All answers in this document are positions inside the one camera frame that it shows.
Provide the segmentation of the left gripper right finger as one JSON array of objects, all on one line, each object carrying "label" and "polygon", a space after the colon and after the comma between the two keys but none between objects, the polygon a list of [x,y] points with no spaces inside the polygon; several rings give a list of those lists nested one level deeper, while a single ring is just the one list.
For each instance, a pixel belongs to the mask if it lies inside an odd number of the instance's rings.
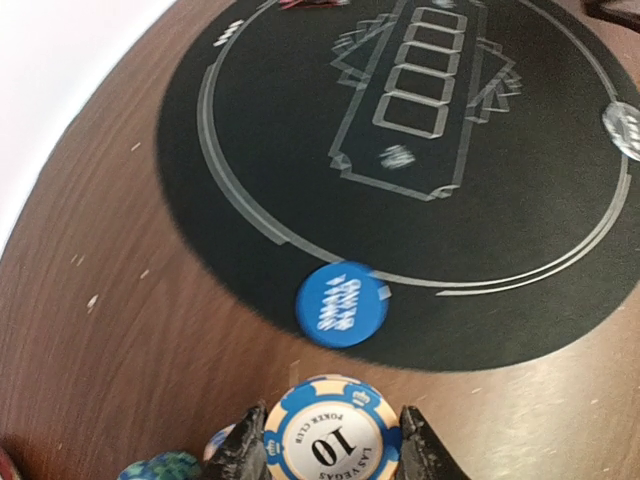
[{"label": "left gripper right finger", "polygon": [[405,480],[468,480],[429,425],[421,411],[412,405],[402,408],[401,456],[398,478]]}]

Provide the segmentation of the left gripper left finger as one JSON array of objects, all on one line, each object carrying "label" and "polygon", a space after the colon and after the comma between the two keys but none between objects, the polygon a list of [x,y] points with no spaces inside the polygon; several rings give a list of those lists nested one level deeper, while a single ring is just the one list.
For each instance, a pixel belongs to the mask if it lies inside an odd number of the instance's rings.
[{"label": "left gripper left finger", "polygon": [[202,467],[200,479],[258,480],[268,478],[264,427],[268,410],[263,402],[249,408]]}]

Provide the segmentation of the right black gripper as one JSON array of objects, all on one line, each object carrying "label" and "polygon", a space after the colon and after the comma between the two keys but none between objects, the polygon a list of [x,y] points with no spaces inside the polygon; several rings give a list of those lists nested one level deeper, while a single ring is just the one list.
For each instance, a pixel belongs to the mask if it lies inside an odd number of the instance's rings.
[{"label": "right black gripper", "polygon": [[592,18],[610,23],[638,23],[639,14],[621,7],[614,7],[614,1],[585,1],[584,12]]}]

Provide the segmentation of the blue white chip stack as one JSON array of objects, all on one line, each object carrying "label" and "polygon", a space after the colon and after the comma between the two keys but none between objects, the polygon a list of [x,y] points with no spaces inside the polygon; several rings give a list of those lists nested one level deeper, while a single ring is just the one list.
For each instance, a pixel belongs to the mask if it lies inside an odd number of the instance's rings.
[{"label": "blue white chip stack", "polygon": [[375,389],[330,376],[293,387],[268,410],[264,447],[267,479],[392,479],[402,432]]}]

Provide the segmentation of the blue small blind button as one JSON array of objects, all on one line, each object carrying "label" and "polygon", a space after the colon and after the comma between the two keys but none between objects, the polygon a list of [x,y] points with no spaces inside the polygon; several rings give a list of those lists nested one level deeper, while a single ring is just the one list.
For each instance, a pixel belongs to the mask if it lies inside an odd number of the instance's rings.
[{"label": "blue small blind button", "polygon": [[357,262],[325,265],[298,289],[295,314],[314,343],[332,349],[358,345],[382,327],[391,291],[373,270]]}]

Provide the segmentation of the red black all-in triangle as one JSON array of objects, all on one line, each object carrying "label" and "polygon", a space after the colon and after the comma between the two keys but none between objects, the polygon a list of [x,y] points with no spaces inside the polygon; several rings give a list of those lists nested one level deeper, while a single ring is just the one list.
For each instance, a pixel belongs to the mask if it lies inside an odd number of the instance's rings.
[{"label": "red black all-in triangle", "polygon": [[324,8],[324,7],[342,7],[350,4],[350,0],[279,0],[278,5],[281,9],[292,8]]}]

